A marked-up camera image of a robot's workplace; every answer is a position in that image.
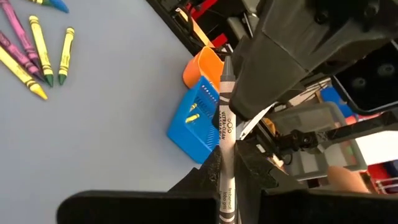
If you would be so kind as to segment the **blue plastic object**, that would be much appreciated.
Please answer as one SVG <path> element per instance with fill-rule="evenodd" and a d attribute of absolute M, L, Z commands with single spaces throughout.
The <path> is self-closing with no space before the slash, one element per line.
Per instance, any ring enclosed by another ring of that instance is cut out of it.
<path fill-rule="evenodd" d="M 351 108 L 346 104 L 345 101 L 341 99 L 337 91 L 332 86 L 326 87 L 321 90 L 320 96 L 324 102 L 334 103 L 340 109 L 345 118 L 354 115 L 354 112 L 351 110 Z"/>

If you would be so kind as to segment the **light wooden table board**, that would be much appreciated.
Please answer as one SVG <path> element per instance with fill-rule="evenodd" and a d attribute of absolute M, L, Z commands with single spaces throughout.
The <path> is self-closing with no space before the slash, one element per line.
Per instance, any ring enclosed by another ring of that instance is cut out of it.
<path fill-rule="evenodd" d="M 193 19 L 188 9 L 186 9 L 185 7 L 178 7 L 176 8 L 175 12 L 180 14 L 186 20 L 190 36 L 198 39 L 199 42 L 206 47 L 212 47 L 212 48 L 215 47 L 212 44 L 211 40 L 206 36 L 206 34 L 202 31 L 200 26 Z"/>

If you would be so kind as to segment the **white paper sheet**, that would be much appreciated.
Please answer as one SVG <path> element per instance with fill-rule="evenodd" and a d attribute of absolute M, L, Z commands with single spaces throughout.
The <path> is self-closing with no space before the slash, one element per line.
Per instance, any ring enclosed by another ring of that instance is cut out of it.
<path fill-rule="evenodd" d="M 252 120 L 246 122 L 243 126 L 243 130 L 239 136 L 239 140 L 243 140 L 246 136 L 253 130 L 255 125 L 260 122 L 260 120 L 265 116 L 265 114 L 275 105 L 275 103 L 271 104 L 267 108 L 263 109 L 260 113 L 258 113 Z"/>

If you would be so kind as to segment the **black table frame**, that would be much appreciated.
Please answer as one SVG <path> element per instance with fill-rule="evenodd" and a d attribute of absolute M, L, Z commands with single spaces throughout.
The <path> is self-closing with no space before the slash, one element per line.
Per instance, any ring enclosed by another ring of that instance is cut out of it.
<path fill-rule="evenodd" d="M 205 47 L 198 39 L 190 36 L 186 20 L 180 14 L 175 12 L 178 7 L 185 7 L 187 9 L 187 4 L 190 0 L 146 1 L 192 55 L 196 55 L 203 47 Z M 213 49 L 221 58 L 232 53 L 232 48 L 228 45 L 228 42 L 223 44 L 221 47 L 210 48 Z"/>

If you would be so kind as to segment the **white gray crayon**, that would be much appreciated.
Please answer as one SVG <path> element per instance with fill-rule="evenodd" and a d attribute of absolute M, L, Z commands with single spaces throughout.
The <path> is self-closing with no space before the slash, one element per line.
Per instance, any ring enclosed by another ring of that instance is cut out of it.
<path fill-rule="evenodd" d="M 219 94 L 219 147 L 222 157 L 219 224 L 235 224 L 236 217 L 236 186 L 234 178 L 236 115 L 229 108 L 229 100 L 235 79 L 232 60 L 230 57 L 226 57 L 221 74 Z"/>

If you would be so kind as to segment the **purple crayon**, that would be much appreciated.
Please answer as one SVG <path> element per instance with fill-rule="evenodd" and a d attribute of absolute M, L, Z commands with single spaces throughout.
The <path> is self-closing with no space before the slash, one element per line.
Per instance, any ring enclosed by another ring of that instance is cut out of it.
<path fill-rule="evenodd" d="M 33 75 L 39 80 L 46 82 L 44 75 L 41 73 L 39 68 L 34 65 L 30 59 L 23 54 L 19 48 L 14 45 L 1 31 L 0 31 L 0 46 L 21 65 L 29 75 Z"/>
<path fill-rule="evenodd" d="M 2 7 L 3 11 L 5 12 L 10 25 L 12 26 L 15 34 L 17 35 L 19 42 L 21 43 L 24 51 L 26 52 L 29 60 L 36 66 L 40 67 L 40 59 L 38 56 L 38 53 L 35 50 L 34 45 L 28 38 L 22 24 L 20 23 L 20 20 L 18 16 L 16 15 L 16 12 L 9 2 L 9 0 L 0 0 L 0 6 Z"/>

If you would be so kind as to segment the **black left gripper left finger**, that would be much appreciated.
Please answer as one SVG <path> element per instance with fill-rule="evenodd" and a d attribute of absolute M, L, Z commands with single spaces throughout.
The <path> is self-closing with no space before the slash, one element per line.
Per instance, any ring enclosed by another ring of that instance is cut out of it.
<path fill-rule="evenodd" d="M 87 190 L 65 199 L 57 224 L 218 224 L 218 147 L 166 192 Z"/>

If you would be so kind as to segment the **blue plastic basket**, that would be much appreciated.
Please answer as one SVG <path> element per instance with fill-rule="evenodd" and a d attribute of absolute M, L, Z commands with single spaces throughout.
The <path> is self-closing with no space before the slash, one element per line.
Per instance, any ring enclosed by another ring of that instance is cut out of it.
<path fill-rule="evenodd" d="M 218 128 L 212 123 L 218 100 L 219 93 L 205 77 L 201 77 L 182 98 L 167 131 L 168 137 L 198 164 L 204 163 L 219 144 Z M 194 103 L 197 107 L 189 112 Z M 185 120 L 194 114 L 200 117 L 186 123 Z"/>

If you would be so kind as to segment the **tan rounded object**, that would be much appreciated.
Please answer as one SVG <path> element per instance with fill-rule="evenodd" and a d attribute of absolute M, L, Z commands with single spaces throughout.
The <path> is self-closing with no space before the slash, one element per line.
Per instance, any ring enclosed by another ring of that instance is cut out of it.
<path fill-rule="evenodd" d="M 344 167 L 330 166 L 327 170 L 327 178 L 329 183 L 338 190 L 371 193 L 359 172 L 353 172 Z"/>

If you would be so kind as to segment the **orange plastic bin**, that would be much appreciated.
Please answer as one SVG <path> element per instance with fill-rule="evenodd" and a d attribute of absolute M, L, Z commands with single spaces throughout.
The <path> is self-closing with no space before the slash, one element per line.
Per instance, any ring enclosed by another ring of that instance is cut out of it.
<path fill-rule="evenodd" d="M 213 49 L 204 47 L 188 62 L 182 75 L 183 82 L 187 87 L 193 88 L 201 77 L 205 77 L 219 91 L 223 67 L 224 62 Z"/>

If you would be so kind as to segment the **gray plastic crate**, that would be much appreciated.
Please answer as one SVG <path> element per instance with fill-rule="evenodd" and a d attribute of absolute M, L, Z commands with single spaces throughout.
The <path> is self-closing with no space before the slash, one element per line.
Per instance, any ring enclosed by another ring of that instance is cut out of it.
<path fill-rule="evenodd" d="M 345 126 L 345 117 L 334 103 L 316 105 L 298 105 L 269 114 L 281 134 L 288 134 L 294 129 L 302 132 L 328 131 Z M 345 167 L 352 171 L 368 168 L 360 148 L 355 140 L 349 140 L 329 146 L 321 154 L 299 151 L 292 154 L 292 162 L 286 164 L 286 173 L 297 180 L 325 177 L 329 166 Z"/>

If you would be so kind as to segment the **red plastic object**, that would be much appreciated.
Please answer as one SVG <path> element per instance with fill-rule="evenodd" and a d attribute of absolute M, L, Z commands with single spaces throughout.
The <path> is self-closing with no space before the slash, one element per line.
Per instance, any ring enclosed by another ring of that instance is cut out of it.
<path fill-rule="evenodd" d="M 215 47 L 221 47 L 228 39 L 224 34 L 226 18 L 216 10 L 219 0 L 190 0 L 187 9 Z"/>

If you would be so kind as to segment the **green-tipped yellow crayon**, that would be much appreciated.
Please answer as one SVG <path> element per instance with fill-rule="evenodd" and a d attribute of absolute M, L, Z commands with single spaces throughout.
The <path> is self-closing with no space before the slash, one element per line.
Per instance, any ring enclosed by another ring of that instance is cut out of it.
<path fill-rule="evenodd" d="M 42 66 L 42 71 L 47 83 L 53 87 L 53 70 L 50 64 L 47 46 L 45 44 L 44 35 L 39 22 L 39 18 L 35 15 L 29 16 L 29 22 L 37 47 L 37 52 Z"/>
<path fill-rule="evenodd" d="M 58 70 L 58 81 L 60 85 L 63 85 L 65 80 L 67 79 L 74 35 L 75 35 L 74 28 L 68 27 L 65 33 L 65 39 L 60 59 L 60 66 Z"/>

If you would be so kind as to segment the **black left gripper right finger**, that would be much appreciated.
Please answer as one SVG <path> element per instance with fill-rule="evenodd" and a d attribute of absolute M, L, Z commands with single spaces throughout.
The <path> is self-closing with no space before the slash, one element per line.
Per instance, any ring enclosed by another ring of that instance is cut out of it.
<path fill-rule="evenodd" d="M 244 141 L 234 172 L 243 224 L 398 224 L 398 197 L 308 189 Z"/>

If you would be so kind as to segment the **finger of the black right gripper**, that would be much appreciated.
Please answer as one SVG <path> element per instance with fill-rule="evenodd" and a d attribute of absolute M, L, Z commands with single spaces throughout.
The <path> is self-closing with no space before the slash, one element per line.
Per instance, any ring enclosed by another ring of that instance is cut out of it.
<path fill-rule="evenodd" d="M 261 0 L 229 102 L 253 119 L 311 73 L 334 75 L 398 37 L 398 0 Z"/>

